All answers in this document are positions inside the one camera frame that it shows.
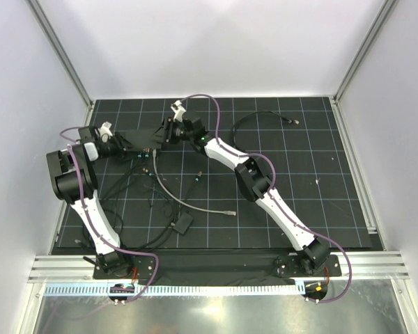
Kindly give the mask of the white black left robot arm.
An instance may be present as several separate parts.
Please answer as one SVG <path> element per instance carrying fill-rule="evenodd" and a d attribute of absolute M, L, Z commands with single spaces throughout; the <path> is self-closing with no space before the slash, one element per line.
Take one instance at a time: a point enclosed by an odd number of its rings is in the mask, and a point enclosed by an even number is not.
<path fill-rule="evenodd" d="M 124 156 L 130 144 L 111 131 L 111 123 L 78 127 L 79 139 L 64 150 L 46 154 L 54 194 L 80 216 L 93 240 L 95 268 L 117 278 L 131 275 L 134 262 L 122 251 L 121 238 L 112 228 L 99 201 L 93 163 Z"/>

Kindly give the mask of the small black adapter box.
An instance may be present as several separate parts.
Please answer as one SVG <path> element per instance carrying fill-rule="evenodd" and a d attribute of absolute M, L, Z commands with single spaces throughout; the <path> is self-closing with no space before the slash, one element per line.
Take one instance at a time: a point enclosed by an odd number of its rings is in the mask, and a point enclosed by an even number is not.
<path fill-rule="evenodd" d="M 194 218 L 191 215 L 189 215 L 186 212 L 182 213 L 178 220 L 172 226 L 172 229 L 178 234 L 184 235 L 188 231 L 193 221 Z"/>

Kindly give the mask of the black grid mat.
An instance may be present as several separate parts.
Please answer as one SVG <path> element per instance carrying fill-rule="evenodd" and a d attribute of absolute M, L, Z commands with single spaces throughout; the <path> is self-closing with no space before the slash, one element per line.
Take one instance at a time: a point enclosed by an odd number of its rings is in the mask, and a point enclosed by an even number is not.
<path fill-rule="evenodd" d="M 327 97 L 192 99 L 189 114 L 229 141 L 231 126 L 255 111 L 276 111 L 299 120 L 282 123 L 259 116 L 240 126 L 236 143 L 269 158 L 285 203 L 317 233 L 352 250 L 381 250 L 378 233 L 359 200 L 341 133 Z M 159 176 L 142 173 L 150 157 L 96 162 L 99 196 L 122 242 L 138 248 L 288 248 L 290 242 L 257 205 L 243 198 L 233 171 L 206 159 L 191 145 L 166 145 L 158 154 Z M 194 218 L 188 231 L 172 229 L 182 213 Z"/>

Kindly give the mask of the black ethernet cable pulled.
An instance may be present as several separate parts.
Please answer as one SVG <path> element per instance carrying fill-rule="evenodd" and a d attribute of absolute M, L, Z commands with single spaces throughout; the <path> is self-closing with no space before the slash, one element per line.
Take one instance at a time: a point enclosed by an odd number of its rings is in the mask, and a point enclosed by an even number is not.
<path fill-rule="evenodd" d="M 274 117 L 278 117 L 278 119 L 280 119 L 282 123 L 286 123 L 290 125 L 298 125 L 300 123 L 299 120 L 296 120 L 293 118 L 287 118 L 286 116 L 283 116 L 282 114 L 277 113 L 276 111 L 255 111 L 255 112 L 245 115 L 244 117 L 242 117 L 241 119 L 239 119 L 238 121 L 232 124 L 231 129 L 230 129 L 230 134 L 229 134 L 229 143 L 231 144 L 231 146 L 243 152 L 243 149 L 240 148 L 238 144 L 236 143 L 237 131 L 239 130 L 240 126 L 246 123 L 248 120 L 251 120 L 252 118 L 254 118 L 255 121 L 257 121 L 259 116 L 264 116 L 264 115 L 271 115 Z"/>

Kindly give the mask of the right aluminium corner post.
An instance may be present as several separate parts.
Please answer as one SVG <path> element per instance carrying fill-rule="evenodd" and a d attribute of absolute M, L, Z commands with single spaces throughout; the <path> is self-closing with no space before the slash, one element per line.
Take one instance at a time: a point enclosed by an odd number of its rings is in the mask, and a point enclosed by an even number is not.
<path fill-rule="evenodd" d="M 376 42 L 380 32 L 382 31 L 384 25 L 390 18 L 392 12 L 396 8 L 398 0 L 385 0 L 383 1 L 376 17 L 373 19 L 370 28 L 368 29 L 362 43 L 360 44 L 350 66 L 348 67 L 339 87 L 337 88 L 335 94 L 333 95 L 333 100 L 338 103 L 341 98 L 346 93 L 349 85 L 352 80 L 355 78 L 358 69 L 361 67 L 366 56 L 370 52 L 374 43 Z"/>

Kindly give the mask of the left aluminium corner post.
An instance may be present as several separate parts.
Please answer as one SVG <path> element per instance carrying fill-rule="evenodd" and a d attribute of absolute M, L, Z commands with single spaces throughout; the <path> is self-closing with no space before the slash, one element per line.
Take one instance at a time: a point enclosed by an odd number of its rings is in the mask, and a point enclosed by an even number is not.
<path fill-rule="evenodd" d="M 40 2 L 37 0 L 26 0 L 26 4 L 33 13 L 33 16 L 39 24 L 39 27 L 41 28 L 42 32 L 45 34 L 48 43 L 51 45 L 54 53 L 56 54 L 60 64 L 65 70 L 75 90 L 81 97 L 86 107 L 88 109 L 91 109 L 93 105 L 93 99 L 86 91 L 81 79 L 79 78 L 79 75 L 77 74 L 76 69 L 74 68 L 74 65 L 68 57 L 59 37 L 56 34 L 56 31 L 54 30 L 51 22 L 49 21 L 49 18 L 43 10 Z"/>

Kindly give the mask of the black network switch box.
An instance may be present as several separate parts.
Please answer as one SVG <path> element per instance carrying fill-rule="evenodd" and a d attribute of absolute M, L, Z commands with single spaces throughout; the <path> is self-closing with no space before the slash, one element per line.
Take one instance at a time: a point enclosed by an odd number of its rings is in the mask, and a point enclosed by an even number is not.
<path fill-rule="evenodd" d="M 141 151 L 144 149 L 159 150 L 161 146 L 151 146 L 151 144 L 149 143 L 148 137 L 152 130 L 154 129 L 130 130 L 130 131 L 126 131 L 126 133 L 123 136 L 132 144 L 133 150 L 136 150 L 136 151 Z"/>

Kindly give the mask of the aluminium corner post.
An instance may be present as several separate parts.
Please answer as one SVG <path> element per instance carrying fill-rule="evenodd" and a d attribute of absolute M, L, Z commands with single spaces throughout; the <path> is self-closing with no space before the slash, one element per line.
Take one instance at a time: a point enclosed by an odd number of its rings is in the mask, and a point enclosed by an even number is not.
<path fill-rule="evenodd" d="M 59 37 L 56 34 L 56 31 L 54 30 L 51 22 L 49 21 L 49 18 L 43 10 L 40 2 L 37 0 L 26 0 L 26 4 L 33 13 L 33 16 L 39 24 L 39 27 L 41 28 L 42 32 L 45 34 L 48 43 L 51 45 L 54 53 L 56 54 L 60 64 L 65 70 L 75 90 L 81 97 L 86 107 L 88 109 L 91 109 L 93 105 L 93 99 L 86 91 L 81 79 L 79 78 L 79 75 L 77 74 L 76 69 L 74 68 L 74 65 L 68 57 Z"/>
<path fill-rule="evenodd" d="M 373 19 L 370 28 L 368 29 L 362 43 L 360 44 L 350 66 L 348 67 L 339 87 L 337 88 L 335 94 L 333 95 L 333 100 L 338 103 L 341 98 L 346 93 L 349 85 L 352 80 L 355 78 L 358 69 L 361 67 L 366 56 L 370 52 L 374 43 L 376 42 L 380 32 L 382 31 L 384 25 L 390 18 L 392 12 L 396 8 L 398 0 L 385 0 L 383 1 L 376 17 Z"/>

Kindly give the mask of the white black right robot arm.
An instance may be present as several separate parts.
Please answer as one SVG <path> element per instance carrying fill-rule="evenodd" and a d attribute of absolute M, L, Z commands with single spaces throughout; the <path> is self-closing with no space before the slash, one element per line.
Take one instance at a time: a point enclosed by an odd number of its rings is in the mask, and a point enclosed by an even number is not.
<path fill-rule="evenodd" d="M 199 154 L 232 170 L 243 197 L 263 209 L 288 237 L 299 256 L 301 270 L 315 276 L 324 269 L 330 249 L 320 242 L 323 236 L 303 224 L 280 196 L 275 187 L 275 167 L 266 156 L 231 147 L 218 134 L 207 131 L 199 119 L 179 122 L 165 118 L 152 139 L 159 145 L 187 141 Z"/>

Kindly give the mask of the aluminium front frame rail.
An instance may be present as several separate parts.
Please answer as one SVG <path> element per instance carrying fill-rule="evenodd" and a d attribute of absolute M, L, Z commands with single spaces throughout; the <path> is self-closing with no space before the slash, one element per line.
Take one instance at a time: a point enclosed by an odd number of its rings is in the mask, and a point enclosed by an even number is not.
<path fill-rule="evenodd" d="M 407 279 L 407 268 L 401 254 L 395 251 L 350 252 L 330 255 L 327 270 L 308 275 L 296 265 L 295 256 L 283 252 L 226 253 L 221 251 L 178 250 L 161 252 L 160 266 L 155 270 L 150 257 L 137 258 L 135 267 L 144 283 L 155 274 L 156 285 L 178 286 L 246 286 L 278 285 L 285 280 L 372 280 Z M 71 283 L 79 281 L 129 279 L 130 274 L 104 273 L 81 255 L 37 256 L 32 264 L 30 283 Z"/>

